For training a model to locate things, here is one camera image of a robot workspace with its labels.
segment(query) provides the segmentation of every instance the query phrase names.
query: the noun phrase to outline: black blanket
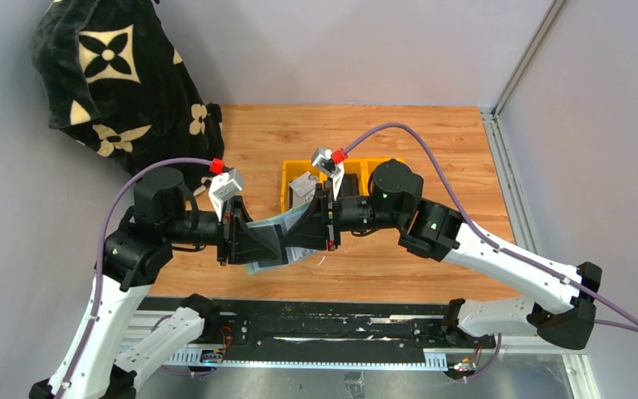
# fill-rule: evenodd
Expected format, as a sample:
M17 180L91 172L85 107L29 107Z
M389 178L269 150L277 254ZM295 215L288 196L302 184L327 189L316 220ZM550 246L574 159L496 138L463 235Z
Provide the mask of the black blanket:
M159 160L221 158L221 110L204 104L150 0L56 0L31 41L49 125L134 174ZM181 165L198 193L209 168Z

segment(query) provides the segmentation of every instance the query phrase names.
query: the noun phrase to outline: wood surface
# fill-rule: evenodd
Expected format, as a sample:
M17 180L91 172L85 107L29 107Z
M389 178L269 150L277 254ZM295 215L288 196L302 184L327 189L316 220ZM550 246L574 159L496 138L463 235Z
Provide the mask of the wood surface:
M361 133L387 121L403 122L420 133L474 220L512 240L493 158L475 107L224 106L224 160L246 177L243 198L251 217L264 219L280 211L283 160L309 160L319 146L346 147ZM351 157L402 157L425 178L425 198L453 206L429 159L403 131L378 133L352 151ZM212 209L206 194L198 197L198 203L200 209ZM492 300L518 294L480 273L408 254L397 239L396 230L364 238L344 233L335 252L250 276L244 266L220 266L216 248L196 254L178 252L163 268L151 294L391 303Z

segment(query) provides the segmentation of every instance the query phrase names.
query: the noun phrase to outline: wall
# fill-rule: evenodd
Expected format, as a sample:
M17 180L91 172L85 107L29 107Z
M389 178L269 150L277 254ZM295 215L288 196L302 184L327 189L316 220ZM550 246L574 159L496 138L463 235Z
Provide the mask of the wall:
M492 106L551 0L177 0L157 7L202 97Z
M638 316L638 2L569 2L502 122L541 252L598 263ZM637 335L588 350L603 397L638 397Z
M47 128L28 41L47 2L0 0L0 398L25 397L69 347L101 219L125 174Z

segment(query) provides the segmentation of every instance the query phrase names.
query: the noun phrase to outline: yellow bin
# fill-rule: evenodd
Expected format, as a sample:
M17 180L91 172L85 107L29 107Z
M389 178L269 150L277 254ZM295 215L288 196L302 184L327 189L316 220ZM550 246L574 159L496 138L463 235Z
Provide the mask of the yellow bin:
M381 163L387 160L398 160L404 162L402 158L362 158L347 159L343 161L346 168L346 174L358 175L358 192L361 195L368 195L368 178L371 177L373 170ZM290 209L290 182L295 180L304 172L309 171L312 175L319 176L319 181L326 181L326 175L312 166L308 160L284 160L282 162L282 185L280 186L280 211L285 212Z

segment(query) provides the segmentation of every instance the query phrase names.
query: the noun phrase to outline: red connector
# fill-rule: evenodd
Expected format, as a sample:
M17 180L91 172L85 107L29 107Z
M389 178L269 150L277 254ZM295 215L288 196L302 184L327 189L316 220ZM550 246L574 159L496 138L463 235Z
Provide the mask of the red connector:
M211 166L209 167L209 170L211 171L211 173L215 175L219 175L223 173L223 161L220 160L219 158L214 158L211 161Z
M348 158L348 155L345 152L343 152L342 148L334 151L334 153L331 154L331 159L334 160L334 163L337 165L343 162L343 160L345 160L346 158Z

